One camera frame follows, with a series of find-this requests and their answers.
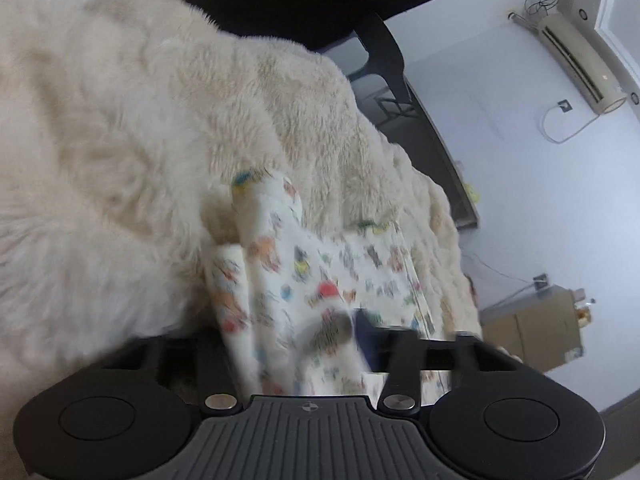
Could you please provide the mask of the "cartoon print cream garment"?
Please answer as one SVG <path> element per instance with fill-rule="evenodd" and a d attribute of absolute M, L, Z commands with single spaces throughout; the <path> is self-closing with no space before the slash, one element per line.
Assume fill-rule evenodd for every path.
<path fill-rule="evenodd" d="M 442 338 L 410 248 L 395 222 L 334 236 L 303 226 L 284 174 L 248 170 L 232 183 L 239 240 L 205 254 L 217 324 L 243 396 L 366 394 L 383 378 L 357 344 L 355 318 Z"/>

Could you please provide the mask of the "grey folding table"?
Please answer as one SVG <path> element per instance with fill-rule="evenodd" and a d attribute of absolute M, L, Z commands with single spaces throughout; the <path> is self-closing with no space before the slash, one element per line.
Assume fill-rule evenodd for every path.
<path fill-rule="evenodd" d="M 407 88 L 409 103 L 397 101 L 388 87 L 375 92 L 373 102 L 385 116 L 376 126 L 405 150 L 416 170 L 444 190 L 457 229 L 477 229 L 480 216 L 465 191 L 460 171 L 411 84 Z"/>

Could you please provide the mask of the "jar on refrigerator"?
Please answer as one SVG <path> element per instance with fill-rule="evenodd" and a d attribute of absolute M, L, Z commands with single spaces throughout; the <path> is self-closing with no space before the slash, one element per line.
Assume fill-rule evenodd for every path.
<path fill-rule="evenodd" d="M 585 298 L 574 303 L 578 326 L 581 330 L 592 323 L 591 309 L 596 303 L 594 298 Z"/>

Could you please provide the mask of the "dark plastic chair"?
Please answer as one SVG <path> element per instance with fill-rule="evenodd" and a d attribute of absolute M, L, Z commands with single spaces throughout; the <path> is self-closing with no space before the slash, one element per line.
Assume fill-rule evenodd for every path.
<path fill-rule="evenodd" d="M 347 75 L 348 80 L 355 82 L 371 75 L 380 76 L 393 97 L 387 99 L 375 96 L 375 102 L 388 120 L 407 117 L 407 112 L 412 107 L 411 93 L 405 80 L 405 59 L 393 34 L 375 13 L 362 14 L 354 27 L 354 33 L 368 58 L 363 66 Z"/>

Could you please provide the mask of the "white air conditioner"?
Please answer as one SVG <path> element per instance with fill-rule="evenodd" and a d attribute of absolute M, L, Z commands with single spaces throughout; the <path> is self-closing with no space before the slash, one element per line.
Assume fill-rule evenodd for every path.
<path fill-rule="evenodd" d="M 549 14 L 538 22 L 538 39 L 574 82 L 594 114 L 620 108 L 627 99 L 612 70 L 580 31 L 562 14 Z"/>

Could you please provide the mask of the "cream fluffy blanket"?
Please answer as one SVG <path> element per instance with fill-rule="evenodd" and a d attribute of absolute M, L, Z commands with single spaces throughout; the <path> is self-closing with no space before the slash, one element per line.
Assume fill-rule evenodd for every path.
<path fill-rule="evenodd" d="M 397 220 L 437 333 L 477 332 L 444 191 L 325 56 L 221 32 L 181 0 L 1 0 L 1 474 L 32 396 L 206 306 L 230 184 L 280 169 L 306 225 Z"/>

